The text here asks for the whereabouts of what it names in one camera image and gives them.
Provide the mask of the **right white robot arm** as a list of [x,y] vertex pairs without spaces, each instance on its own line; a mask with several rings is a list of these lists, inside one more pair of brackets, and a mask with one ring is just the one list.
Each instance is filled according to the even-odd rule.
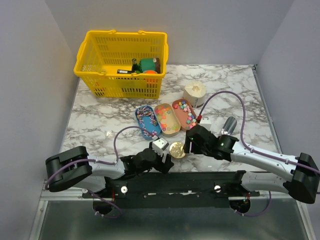
[[283,155],[247,146],[230,135],[217,137],[199,124],[186,131],[184,152],[262,169],[259,173],[246,172],[230,183],[236,196],[262,190],[286,193],[306,204],[316,201],[320,171],[309,154]]

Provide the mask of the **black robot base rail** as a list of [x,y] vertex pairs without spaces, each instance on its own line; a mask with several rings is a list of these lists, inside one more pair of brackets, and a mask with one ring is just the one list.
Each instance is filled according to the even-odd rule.
[[144,172],[118,179],[105,177],[101,198],[114,200],[121,209],[229,208],[230,198],[245,198],[245,171]]

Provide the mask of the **silver metal scoop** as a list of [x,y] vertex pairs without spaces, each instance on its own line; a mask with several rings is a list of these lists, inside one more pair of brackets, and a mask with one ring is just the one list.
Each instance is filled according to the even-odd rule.
[[228,117],[223,127],[219,131],[220,135],[232,135],[237,126],[237,119],[233,116]]

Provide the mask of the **beige tray of gummy candies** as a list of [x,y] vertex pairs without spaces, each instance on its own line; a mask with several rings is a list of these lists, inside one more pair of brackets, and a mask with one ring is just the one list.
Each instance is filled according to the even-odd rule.
[[154,108],[154,112],[165,137],[173,137],[179,133],[181,124],[170,104],[161,103]]

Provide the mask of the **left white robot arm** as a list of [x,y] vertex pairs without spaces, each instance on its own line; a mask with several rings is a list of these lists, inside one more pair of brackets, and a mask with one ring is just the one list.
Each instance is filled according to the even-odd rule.
[[111,185],[105,178],[130,179],[151,169],[167,174],[174,163],[169,153],[159,155],[151,147],[111,163],[89,158],[86,147],[78,146],[49,157],[45,166],[48,177],[46,190],[54,193],[77,187],[91,190],[104,198],[111,191]]

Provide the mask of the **gold rimmed jar lid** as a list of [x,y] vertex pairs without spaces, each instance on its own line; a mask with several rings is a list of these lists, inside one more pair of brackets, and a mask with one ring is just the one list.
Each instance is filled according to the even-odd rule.
[[175,159],[182,159],[185,157],[184,143],[176,141],[170,145],[169,148],[170,155]]

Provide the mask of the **pink tray of star candies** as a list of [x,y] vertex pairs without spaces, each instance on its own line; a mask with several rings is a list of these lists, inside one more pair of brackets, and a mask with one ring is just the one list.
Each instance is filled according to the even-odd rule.
[[182,131],[190,130],[197,124],[197,115],[188,100],[177,99],[172,103],[172,107]]

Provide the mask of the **blue tray of striped candies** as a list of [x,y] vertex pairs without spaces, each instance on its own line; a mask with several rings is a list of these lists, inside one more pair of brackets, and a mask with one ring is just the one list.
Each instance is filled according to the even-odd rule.
[[154,136],[161,134],[161,127],[157,120],[156,114],[153,108],[149,105],[138,107],[135,110],[135,118],[138,126],[142,128],[141,133],[144,139],[151,140],[152,133]]

